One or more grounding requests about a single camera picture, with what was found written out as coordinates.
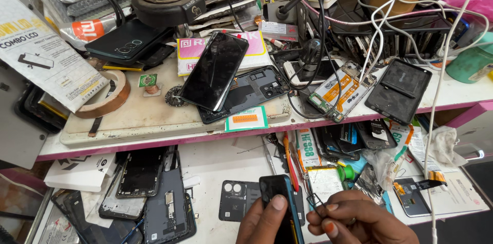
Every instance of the white phone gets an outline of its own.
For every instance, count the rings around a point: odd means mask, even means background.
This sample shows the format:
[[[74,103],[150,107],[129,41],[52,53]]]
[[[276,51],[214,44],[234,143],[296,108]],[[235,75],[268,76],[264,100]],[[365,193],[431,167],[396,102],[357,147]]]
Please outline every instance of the white phone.
[[[339,65],[336,63],[336,61],[332,62],[334,64],[335,69],[339,69]],[[286,61],[283,64],[284,71],[286,72],[287,79],[290,79],[296,71],[300,69],[300,65],[298,64],[298,61]],[[291,83],[294,86],[303,86],[310,81],[310,78],[312,76],[312,72],[307,73],[304,75],[305,71],[300,71],[299,73],[296,74],[296,76],[293,77],[293,80]],[[330,59],[325,59],[322,60],[322,63],[320,65],[320,69],[318,70],[318,74],[315,77],[315,79],[311,82],[311,84],[322,84],[325,80],[327,80],[332,74],[334,73],[334,70],[332,69],[332,65],[330,64]]]

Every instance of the small green circuit board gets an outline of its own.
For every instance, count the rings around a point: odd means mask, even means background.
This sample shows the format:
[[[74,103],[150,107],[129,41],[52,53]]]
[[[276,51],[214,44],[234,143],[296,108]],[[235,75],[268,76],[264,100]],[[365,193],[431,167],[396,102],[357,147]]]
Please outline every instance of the small green circuit board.
[[[157,74],[141,75],[139,78],[139,87],[156,85]]]

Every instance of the phone screen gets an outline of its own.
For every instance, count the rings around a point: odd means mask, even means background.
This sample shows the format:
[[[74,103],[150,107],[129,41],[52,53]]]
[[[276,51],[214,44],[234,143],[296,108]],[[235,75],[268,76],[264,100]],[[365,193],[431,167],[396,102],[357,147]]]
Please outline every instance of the phone screen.
[[[296,211],[296,205],[294,201],[290,201],[290,194],[293,195],[293,188],[289,183],[289,177],[286,175],[273,175],[268,177],[261,177],[260,191],[262,193],[262,204],[264,208],[269,204],[272,197],[280,194],[287,199],[288,207],[286,214],[282,219],[279,230],[276,234],[274,244],[301,244],[303,240],[302,235],[297,236],[297,231],[301,234],[301,226],[298,220],[298,214],[296,213],[296,221],[293,219],[293,212]]]
[[[213,34],[183,85],[181,97],[205,109],[219,110],[248,47],[245,39]]]
[[[336,63],[336,61],[332,61],[332,63],[334,64],[334,68],[336,70],[339,69],[339,65]],[[298,62],[291,62],[291,66],[293,66],[295,72],[297,72],[300,69],[300,65],[298,64]],[[322,60],[322,63],[320,64],[320,68],[318,69],[318,73],[315,76],[314,81],[327,80],[333,73],[334,73],[334,69],[332,69],[330,61]],[[296,76],[298,77],[298,80],[300,82],[307,82],[310,81],[312,75],[313,72],[300,71]]]

